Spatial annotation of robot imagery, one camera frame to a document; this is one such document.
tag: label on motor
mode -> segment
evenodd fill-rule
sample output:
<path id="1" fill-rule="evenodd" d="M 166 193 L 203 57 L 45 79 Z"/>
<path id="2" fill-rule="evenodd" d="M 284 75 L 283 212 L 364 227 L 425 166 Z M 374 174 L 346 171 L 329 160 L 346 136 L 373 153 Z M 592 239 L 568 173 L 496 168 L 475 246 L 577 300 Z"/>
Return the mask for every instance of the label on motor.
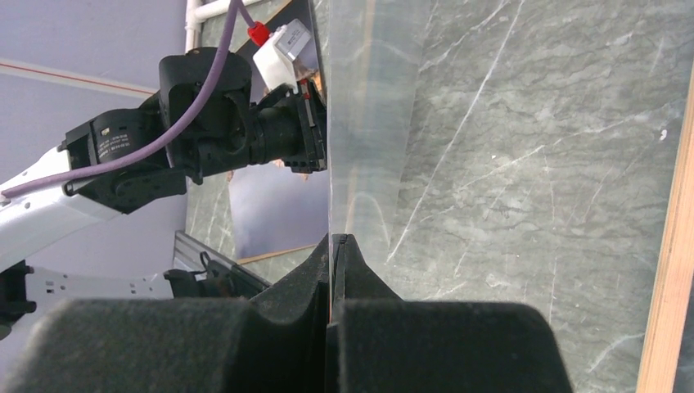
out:
<path id="1" fill-rule="evenodd" d="M 104 142 L 99 143 L 97 146 L 97 154 L 99 155 L 99 159 L 102 159 L 104 156 L 126 147 L 130 147 L 130 137 L 126 133 L 122 133 L 120 135 L 114 135 Z"/>
<path id="2" fill-rule="evenodd" d="M 280 34 L 282 36 L 275 43 L 275 47 L 292 61 L 296 60 L 311 39 L 311 33 L 298 19 L 289 22 Z"/>

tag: marble slab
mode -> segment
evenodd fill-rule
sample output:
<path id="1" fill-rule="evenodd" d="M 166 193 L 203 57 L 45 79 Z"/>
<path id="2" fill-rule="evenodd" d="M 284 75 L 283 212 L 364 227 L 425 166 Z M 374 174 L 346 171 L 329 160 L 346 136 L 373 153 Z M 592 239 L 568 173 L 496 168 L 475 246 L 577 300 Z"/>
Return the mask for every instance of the marble slab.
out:
<path id="1" fill-rule="evenodd" d="M 426 33 L 390 253 L 371 266 L 408 299 L 533 305 L 577 392 L 634 391 L 694 2 L 432 0 Z M 191 190 L 188 230 L 230 255 L 222 182 Z M 253 269 L 277 279 L 302 257 Z M 691 318 L 675 391 L 694 391 Z"/>

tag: wooden frame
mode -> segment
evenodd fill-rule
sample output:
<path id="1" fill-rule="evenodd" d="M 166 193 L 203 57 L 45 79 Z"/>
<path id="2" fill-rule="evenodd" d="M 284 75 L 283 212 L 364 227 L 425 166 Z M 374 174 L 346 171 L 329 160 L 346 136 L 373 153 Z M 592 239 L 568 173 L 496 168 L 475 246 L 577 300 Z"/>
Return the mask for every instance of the wooden frame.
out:
<path id="1" fill-rule="evenodd" d="M 637 393 L 674 388 L 694 277 L 694 70 L 679 139 Z"/>

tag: white tube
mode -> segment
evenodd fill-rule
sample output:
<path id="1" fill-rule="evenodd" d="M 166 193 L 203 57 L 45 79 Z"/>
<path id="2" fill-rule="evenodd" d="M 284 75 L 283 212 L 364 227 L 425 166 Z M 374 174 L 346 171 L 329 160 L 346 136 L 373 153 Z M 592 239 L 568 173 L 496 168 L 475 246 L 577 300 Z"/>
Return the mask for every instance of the white tube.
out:
<path id="1" fill-rule="evenodd" d="M 200 44 L 202 21 L 195 18 L 195 10 L 202 0 L 186 0 L 186 53 Z"/>
<path id="2" fill-rule="evenodd" d="M 243 4 L 245 6 L 250 6 L 262 1 L 263 0 L 243 0 Z M 199 6 L 195 9 L 195 18 L 203 22 L 214 16 L 222 15 L 229 9 L 230 2 L 230 0 L 217 0 L 216 2 L 208 2 L 205 5 Z"/>

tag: clear glass panel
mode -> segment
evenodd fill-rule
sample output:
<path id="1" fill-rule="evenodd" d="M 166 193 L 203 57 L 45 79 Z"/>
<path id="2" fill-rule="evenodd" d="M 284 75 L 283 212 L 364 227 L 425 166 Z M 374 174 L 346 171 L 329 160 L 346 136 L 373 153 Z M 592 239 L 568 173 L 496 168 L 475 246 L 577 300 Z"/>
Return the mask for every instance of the clear glass panel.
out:
<path id="1" fill-rule="evenodd" d="M 330 5 L 330 232 L 352 233 L 369 264 L 389 250 L 429 5 Z"/>

